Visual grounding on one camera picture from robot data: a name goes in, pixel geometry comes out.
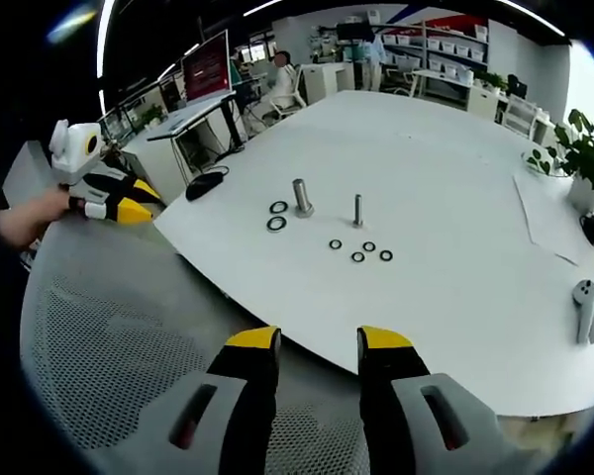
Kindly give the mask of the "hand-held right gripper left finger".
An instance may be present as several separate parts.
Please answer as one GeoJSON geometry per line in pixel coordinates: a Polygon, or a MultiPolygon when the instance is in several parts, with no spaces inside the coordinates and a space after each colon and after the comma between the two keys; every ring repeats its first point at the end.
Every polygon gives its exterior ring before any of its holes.
{"type": "Polygon", "coordinates": [[[281,330],[229,337],[209,369],[149,402],[137,429],[98,449],[98,474],[261,474],[276,415],[281,330]]]}

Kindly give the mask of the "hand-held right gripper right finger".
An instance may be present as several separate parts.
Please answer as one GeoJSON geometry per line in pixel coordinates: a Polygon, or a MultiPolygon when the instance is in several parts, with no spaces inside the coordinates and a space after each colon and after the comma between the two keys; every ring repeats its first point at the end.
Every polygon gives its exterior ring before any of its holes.
{"type": "Polygon", "coordinates": [[[394,331],[357,330],[360,416],[373,474],[536,474],[537,450],[519,448],[495,413],[394,331]]]}

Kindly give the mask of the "person's left hand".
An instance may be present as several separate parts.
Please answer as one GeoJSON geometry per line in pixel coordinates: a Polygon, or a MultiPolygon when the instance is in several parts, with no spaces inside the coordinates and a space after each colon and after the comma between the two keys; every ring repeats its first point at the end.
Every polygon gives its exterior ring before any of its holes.
{"type": "Polygon", "coordinates": [[[54,188],[13,208],[0,210],[0,238],[15,248],[28,247],[70,207],[66,190],[54,188]]]}

